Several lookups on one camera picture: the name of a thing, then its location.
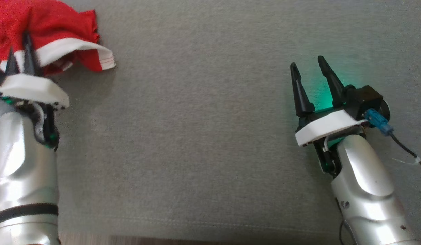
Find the silver robotic arm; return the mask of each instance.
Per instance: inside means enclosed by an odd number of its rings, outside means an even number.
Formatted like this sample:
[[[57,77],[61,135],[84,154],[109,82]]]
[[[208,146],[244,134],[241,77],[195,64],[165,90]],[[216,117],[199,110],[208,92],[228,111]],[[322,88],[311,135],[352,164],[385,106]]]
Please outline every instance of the silver robotic arm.
[[[366,119],[379,116],[376,126],[392,135],[388,124],[389,107],[370,86],[344,87],[324,57],[318,57],[321,72],[332,93],[333,107],[316,111],[301,84],[295,63],[291,75],[299,127],[299,146],[312,144],[321,169],[333,176],[332,190],[343,216],[342,226],[358,245],[420,244],[405,218],[404,209],[394,193],[393,182],[365,140]]]
[[[0,245],[59,245],[54,111],[67,94],[42,76],[24,38],[20,74],[10,52],[0,71]]]

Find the gray fabric surface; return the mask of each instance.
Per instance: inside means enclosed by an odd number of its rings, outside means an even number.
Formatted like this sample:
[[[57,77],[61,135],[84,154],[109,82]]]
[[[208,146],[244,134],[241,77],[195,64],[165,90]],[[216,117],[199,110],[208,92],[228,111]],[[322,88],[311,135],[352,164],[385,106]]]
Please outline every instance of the gray fabric surface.
[[[118,66],[58,80],[72,105],[57,118],[63,230],[337,244],[331,178],[294,137],[289,66],[325,107],[318,55],[382,93],[421,155],[421,1],[65,2],[96,9]],[[368,138],[421,239],[421,169]]]

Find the red cloth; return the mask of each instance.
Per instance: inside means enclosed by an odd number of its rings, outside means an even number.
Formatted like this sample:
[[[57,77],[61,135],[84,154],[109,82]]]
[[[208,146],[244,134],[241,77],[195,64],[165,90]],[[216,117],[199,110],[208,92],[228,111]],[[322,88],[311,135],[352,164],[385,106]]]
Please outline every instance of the red cloth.
[[[15,54],[24,49],[22,45],[24,31],[29,32],[35,50],[44,47],[36,54],[46,73],[63,71],[76,60],[91,71],[102,71],[115,66],[114,58],[109,54],[110,50],[98,47],[99,45],[88,50],[92,45],[86,42],[97,43],[100,39],[94,10],[78,13],[70,6],[56,0],[0,0],[0,61],[8,59],[10,47]],[[67,44],[78,43],[86,47],[52,45],[55,41],[66,39],[69,40]],[[100,50],[104,52],[103,57],[99,56]],[[61,57],[51,60],[55,55]]]

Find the wooden floor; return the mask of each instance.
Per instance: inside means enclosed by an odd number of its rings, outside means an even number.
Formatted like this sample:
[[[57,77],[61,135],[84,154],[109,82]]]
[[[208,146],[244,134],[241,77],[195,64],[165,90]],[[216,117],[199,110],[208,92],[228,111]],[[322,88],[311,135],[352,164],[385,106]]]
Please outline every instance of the wooden floor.
[[[59,237],[62,245],[235,245],[223,242],[197,242],[65,232],[61,232]]]

